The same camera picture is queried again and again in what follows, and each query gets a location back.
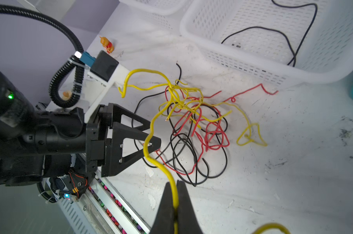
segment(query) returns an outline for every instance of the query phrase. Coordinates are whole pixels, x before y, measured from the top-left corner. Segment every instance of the plastic basket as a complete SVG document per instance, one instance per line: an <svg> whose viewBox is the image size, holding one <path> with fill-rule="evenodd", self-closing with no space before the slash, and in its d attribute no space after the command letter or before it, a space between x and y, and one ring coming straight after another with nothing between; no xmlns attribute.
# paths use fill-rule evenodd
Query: plastic basket
<svg viewBox="0 0 353 234"><path fill-rule="evenodd" d="M221 42L242 29L263 26L284 32L296 51L313 18L314 6L289 9L271 0L195 0L181 21L180 31L207 58L278 89L302 82L338 81L353 70L353 0L275 1L286 6L318 5L295 67L286 65L293 55L280 33L254 28Z"/></svg>
<svg viewBox="0 0 353 234"><path fill-rule="evenodd" d="M119 0L141 18L180 35L179 25L193 0Z"/></svg>

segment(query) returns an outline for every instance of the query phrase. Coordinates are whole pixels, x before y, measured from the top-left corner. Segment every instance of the braided black hose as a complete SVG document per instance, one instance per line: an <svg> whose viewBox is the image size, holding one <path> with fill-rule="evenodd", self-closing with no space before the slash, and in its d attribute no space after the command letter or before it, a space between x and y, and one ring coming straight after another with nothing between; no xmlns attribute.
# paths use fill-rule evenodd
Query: braided black hose
<svg viewBox="0 0 353 234"><path fill-rule="evenodd" d="M7 6L7 5L0 5L0 14L8 14L8 15L18 15L18 16L23 16L31 19L35 19L41 22L44 22L50 26L53 26L54 28L58 29L61 31L66 37L71 41L72 45L74 46L75 50L83 53L84 49L83 46L81 45L80 41L76 37L76 35L65 25L62 23L58 22L57 20L53 19L52 17L49 17L47 15L34 12L28 9L20 8L20 7L15 7L15 6ZM76 56L71 56L71 60L83 64L80 62L80 60ZM61 97L58 94L58 89L59 86L63 80L63 78L71 72L71 70L75 67L76 65L71 63L70 61L67 61L53 76L52 81L50 82L49 86L49 95L52 101L62 107L62 108L68 108L73 105L75 105L79 99L80 95L74 94L74 92L79 93L81 92L81 86L79 85L74 85L73 87L73 94L70 99L67 101L64 101L61 99ZM84 68L80 66L76 66L76 71L75 71L75 82L76 83L82 83L83 82L83 77L84 77Z"/></svg>
<svg viewBox="0 0 353 234"><path fill-rule="evenodd" d="M41 194L41 196L49 201L50 203L56 203L57 201L55 200L55 198L52 198L49 194L47 194L44 190L44 187L42 186L42 182L38 182L37 183L37 189L38 189L38 192Z"/></svg>

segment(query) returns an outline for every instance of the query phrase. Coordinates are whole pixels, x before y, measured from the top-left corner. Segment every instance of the orange toy figurine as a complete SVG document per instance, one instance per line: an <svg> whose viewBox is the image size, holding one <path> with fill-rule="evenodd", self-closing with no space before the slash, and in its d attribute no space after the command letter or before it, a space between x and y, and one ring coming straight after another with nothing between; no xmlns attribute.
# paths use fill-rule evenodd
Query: orange toy figurine
<svg viewBox="0 0 353 234"><path fill-rule="evenodd" d="M100 38L101 38L101 44L106 49L106 52L108 54L113 52L114 51L113 44L106 37L100 37Z"/></svg>

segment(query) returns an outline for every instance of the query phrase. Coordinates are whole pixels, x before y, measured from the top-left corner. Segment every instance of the table surface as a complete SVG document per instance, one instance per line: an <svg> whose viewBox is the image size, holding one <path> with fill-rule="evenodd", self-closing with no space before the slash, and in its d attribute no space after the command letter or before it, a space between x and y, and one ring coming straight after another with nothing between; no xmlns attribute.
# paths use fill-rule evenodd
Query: table surface
<svg viewBox="0 0 353 234"><path fill-rule="evenodd" d="M207 96L223 91L210 103L225 100L261 82L207 61L193 42L139 19L122 3L87 49L92 56L103 49L99 36L115 44L112 56L129 70L159 70L174 81L179 77L175 64L178 63L182 68L181 80L190 87L201 88ZM61 90L71 88L72 81L69 76ZM164 80L154 74L136 74L130 83L150 87ZM90 85L96 84L86 78L83 92ZM353 100L348 95L349 85L348 79L326 85L302 84L275 96L257 88L237 98L236 103L251 122L260 124L268 146L236 145L237 137L246 127L245 120L235 110L227 117L231 144L226 148L226 171L197 187L188 185L204 233L251 233L266 222L282 223L293 234L353 233ZM134 111L142 97L162 90L129 88L122 99L118 90L112 88L102 104L117 103ZM150 120L164 101L164 95L149 98L142 102L138 114ZM80 104L84 106L84 97ZM130 119L124 118L122 123L129 125ZM157 119L155 136L162 139L161 149L169 142L170 134L171 127L165 117ZM198 141L196 138L193 141L199 153ZM133 141L126 139L124 154L135 150ZM170 158L170 151L165 155ZM211 174L224 166L222 151L208 151L203 157ZM188 151L181 155L187 170L193 165L191 159ZM152 225L166 176L139 160L108 179Z"/></svg>

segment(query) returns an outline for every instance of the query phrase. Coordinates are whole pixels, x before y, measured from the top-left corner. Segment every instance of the white tabletop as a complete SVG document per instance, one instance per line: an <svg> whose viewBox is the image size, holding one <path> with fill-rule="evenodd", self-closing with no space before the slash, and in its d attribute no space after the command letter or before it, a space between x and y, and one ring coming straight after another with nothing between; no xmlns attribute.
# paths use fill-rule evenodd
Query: white tabletop
<svg viewBox="0 0 353 234"><path fill-rule="evenodd" d="M207 96L223 90L210 103L223 101L261 82L207 61L193 42L140 20L122 3L100 36L114 42L112 56L129 70L159 70L173 82L179 77L179 68L175 65L178 62L182 81L190 87L201 88ZM101 49L97 36L88 52L96 56ZM162 77L155 74L136 74L130 79L131 84L141 87L163 82ZM71 87L71 83L72 76L62 89ZM91 83L85 79L85 86ZM129 88L126 98L122 99L113 88L102 104L117 103L134 111L142 97L162 90ZM204 233L251 233L266 222L282 223L292 234L353 233L353 100L348 90L348 81L343 80L327 85L302 84L275 96L265 94L261 88L239 96L236 103L251 122L260 124L268 146L235 144L246 124L233 109L227 117L231 145L226 148L229 158L226 171L196 188L187 186ZM137 114L150 120L164 101L163 95L147 99ZM129 124L130 120L124 119L122 123ZM161 149L169 142L170 133L170 124L164 117L159 118L155 123L155 136L162 139ZM199 153L198 140L193 141ZM135 150L133 141L125 140L124 152ZM171 158L170 151L165 155ZM191 154L185 151L181 157L189 171L193 165ZM203 157L212 174L222 169L222 151L208 151ZM204 171L203 162L199 167ZM139 160L109 180L152 225L166 176L158 169L147 168Z"/></svg>

